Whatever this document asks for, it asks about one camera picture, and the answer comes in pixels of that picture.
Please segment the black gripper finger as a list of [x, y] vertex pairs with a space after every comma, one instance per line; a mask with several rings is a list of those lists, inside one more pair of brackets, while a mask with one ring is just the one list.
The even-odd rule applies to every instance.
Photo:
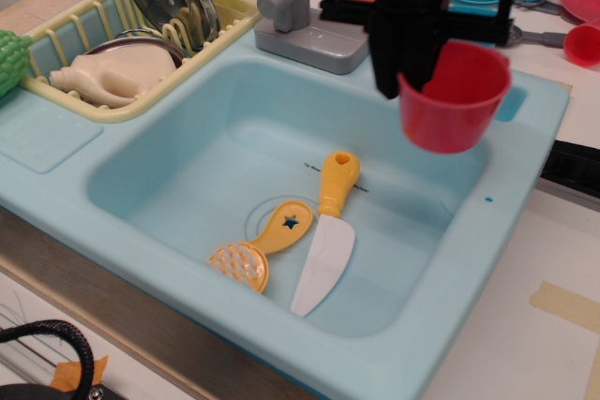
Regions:
[[418, 91], [432, 79], [440, 53], [448, 39], [442, 22], [419, 24], [412, 44], [414, 45], [414, 69], [412, 85]]
[[401, 22], [383, 11], [373, 10], [368, 15], [367, 33], [375, 82], [388, 99], [398, 95], [397, 75], [404, 65], [403, 54], [410, 31], [408, 22]]

